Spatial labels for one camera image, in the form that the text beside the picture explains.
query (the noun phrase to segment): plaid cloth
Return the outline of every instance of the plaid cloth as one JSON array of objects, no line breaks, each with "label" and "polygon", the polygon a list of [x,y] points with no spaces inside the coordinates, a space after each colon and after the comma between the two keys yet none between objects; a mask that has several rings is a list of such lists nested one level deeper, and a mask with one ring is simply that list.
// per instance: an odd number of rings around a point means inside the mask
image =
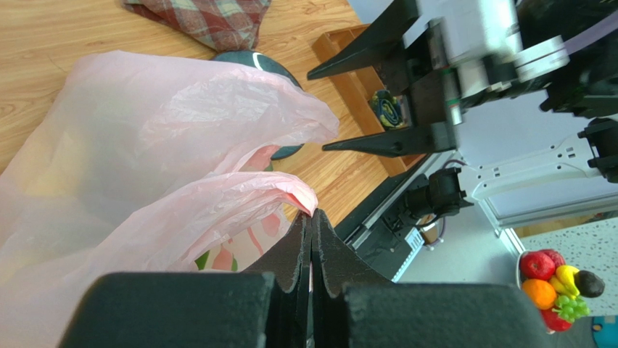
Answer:
[{"label": "plaid cloth", "polygon": [[271,0],[123,0],[129,11],[193,36],[216,51],[254,49]]}]

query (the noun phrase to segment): tabletop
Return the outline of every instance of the tabletop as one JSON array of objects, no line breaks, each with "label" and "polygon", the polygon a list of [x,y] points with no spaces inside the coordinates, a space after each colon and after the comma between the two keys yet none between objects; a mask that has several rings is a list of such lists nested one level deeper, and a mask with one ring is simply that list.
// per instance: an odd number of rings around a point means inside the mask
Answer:
[{"label": "tabletop", "polygon": [[[116,49],[215,56],[183,33],[126,11],[118,0],[3,0],[0,13],[0,173],[43,120],[78,58]],[[273,0],[260,27],[257,51],[282,63],[331,107],[341,122],[340,139],[361,136],[361,130],[330,80],[307,81],[306,75],[319,64],[311,45],[322,33],[359,23],[346,0]],[[374,156],[325,153],[318,144],[274,167],[310,185],[334,225],[387,177]]]}]

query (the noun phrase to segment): wooden box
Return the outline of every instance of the wooden box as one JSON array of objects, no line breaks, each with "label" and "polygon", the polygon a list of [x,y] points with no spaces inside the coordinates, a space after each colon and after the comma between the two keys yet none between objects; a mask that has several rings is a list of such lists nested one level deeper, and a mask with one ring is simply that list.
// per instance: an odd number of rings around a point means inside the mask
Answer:
[{"label": "wooden box", "polygon": [[[366,28],[367,25],[359,25],[324,33],[313,44],[313,51],[318,56],[320,62],[325,62],[339,53]],[[356,120],[356,123],[360,126],[363,134],[368,136],[384,132],[378,117],[376,117],[376,114],[369,106],[369,99],[374,93],[385,89],[374,68],[366,67],[353,72],[331,76],[330,79],[339,94],[341,94],[343,101]],[[397,158],[380,157],[380,161],[388,174],[395,176],[412,168],[424,156],[423,154],[417,154]]]}]

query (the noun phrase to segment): translucent plastic bag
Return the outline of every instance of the translucent plastic bag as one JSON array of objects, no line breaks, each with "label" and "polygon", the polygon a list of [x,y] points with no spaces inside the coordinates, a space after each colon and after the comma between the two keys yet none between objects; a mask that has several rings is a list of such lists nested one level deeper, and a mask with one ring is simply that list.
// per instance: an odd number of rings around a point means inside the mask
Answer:
[{"label": "translucent plastic bag", "polygon": [[248,170],[337,127],[323,102],[250,67],[81,59],[0,176],[0,347],[57,344],[105,273],[197,271],[205,253],[206,268],[247,267],[287,230],[283,203],[317,205],[298,178]]}]

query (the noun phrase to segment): orange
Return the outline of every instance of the orange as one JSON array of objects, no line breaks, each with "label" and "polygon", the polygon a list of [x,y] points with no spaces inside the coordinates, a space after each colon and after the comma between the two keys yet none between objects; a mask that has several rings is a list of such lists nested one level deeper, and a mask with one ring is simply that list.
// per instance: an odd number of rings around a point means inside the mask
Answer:
[{"label": "orange", "polygon": [[547,281],[528,279],[522,284],[522,290],[540,310],[548,310],[558,298],[556,290]]}]

